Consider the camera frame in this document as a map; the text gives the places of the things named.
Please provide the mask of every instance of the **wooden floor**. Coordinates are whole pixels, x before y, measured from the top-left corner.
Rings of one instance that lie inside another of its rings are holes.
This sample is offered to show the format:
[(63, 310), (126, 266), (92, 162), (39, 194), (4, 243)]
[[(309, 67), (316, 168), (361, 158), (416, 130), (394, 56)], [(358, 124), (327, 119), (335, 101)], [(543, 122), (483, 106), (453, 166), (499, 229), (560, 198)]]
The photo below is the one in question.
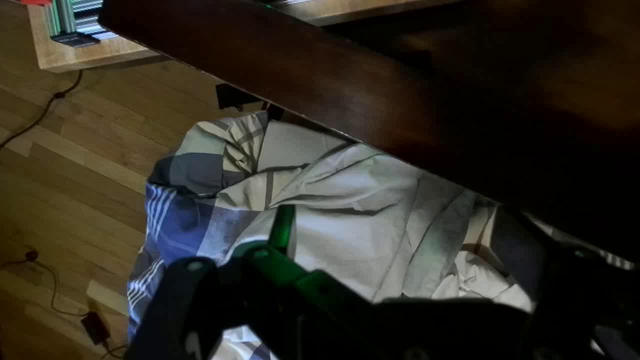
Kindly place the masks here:
[[(0, 3), (0, 139), (39, 117), (77, 75), (37, 67), (27, 11)], [(59, 307), (97, 309), (126, 341), (125, 287), (144, 239), (144, 180), (197, 121), (214, 119), (214, 79), (157, 61), (88, 71), (42, 126), (0, 150), (0, 262), (28, 249), (61, 277)], [(101, 359), (81, 320), (51, 310), (52, 278), (0, 270), (0, 352)]]

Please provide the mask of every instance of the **fabric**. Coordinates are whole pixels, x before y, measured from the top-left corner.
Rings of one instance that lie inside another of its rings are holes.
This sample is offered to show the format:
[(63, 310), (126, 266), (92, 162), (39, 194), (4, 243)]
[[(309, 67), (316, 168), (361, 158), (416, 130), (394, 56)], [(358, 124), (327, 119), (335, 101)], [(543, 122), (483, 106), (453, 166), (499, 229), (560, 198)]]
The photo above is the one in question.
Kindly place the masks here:
[[(435, 297), (448, 277), (476, 194), (364, 144), (327, 141), (297, 155), (295, 143), (278, 147), (292, 129), (274, 129), (265, 112), (199, 122), (158, 162), (128, 288), (130, 336), (170, 262), (199, 255), (224, 264), (237, 247), (269, 239), (281, 204), (297, 206), (292, 258), (373, 302)], [(278, 155), (297, 157), (278, 165)], [(229, 331), (222, 355), (271, 359), (249, 329)]]

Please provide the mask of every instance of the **clothing pile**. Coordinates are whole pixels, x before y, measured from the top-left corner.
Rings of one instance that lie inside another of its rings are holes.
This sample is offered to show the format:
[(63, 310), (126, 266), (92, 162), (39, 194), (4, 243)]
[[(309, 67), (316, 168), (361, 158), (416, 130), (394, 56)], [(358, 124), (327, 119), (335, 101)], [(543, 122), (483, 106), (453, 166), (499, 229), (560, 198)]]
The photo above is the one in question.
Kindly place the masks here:
[[(157, 165), (146, 189), (146, 243), (128, 287), (137, 335), (168, 264), (267, 243), (276, 209), (297, 206), (292, 258), (349, 288), (386, 298), (528, 297), (478, 249), (495, 204), (364, 144), (269, 121), (267, 112), (199, 122)], [(273, 359), (249, 331), (224, 335), (220, 359)]]

